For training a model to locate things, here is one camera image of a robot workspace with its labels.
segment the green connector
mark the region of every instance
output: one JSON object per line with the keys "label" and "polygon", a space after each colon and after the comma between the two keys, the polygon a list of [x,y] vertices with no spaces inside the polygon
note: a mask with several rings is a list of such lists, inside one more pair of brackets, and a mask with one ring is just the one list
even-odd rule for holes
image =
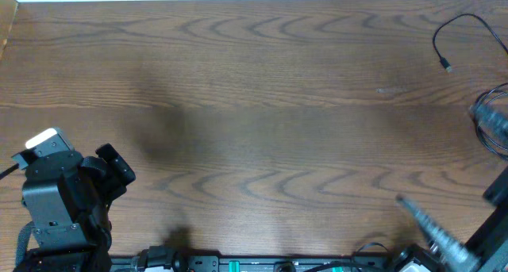
{"label": "green connector", "polygon": [[229,272],[240,272],[240,263],[238,261],[229,261]]}

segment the wooden tabletop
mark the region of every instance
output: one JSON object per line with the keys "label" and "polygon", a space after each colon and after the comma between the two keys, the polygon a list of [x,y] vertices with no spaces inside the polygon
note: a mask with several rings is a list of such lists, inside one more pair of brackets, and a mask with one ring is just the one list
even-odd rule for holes
{"label": "wooden tabletop", "polygon": [[[468,106],[506,82],[508,0],[286,0],[20,5],[0,62],[0,166],[60,126],[110,142],[137,180],[113,203],[112,255],[149,245],[223,255],[338,255],[421,242],[397,193],[466,240],[506,165]],[[0,267],[22,208],[0,182]]]}

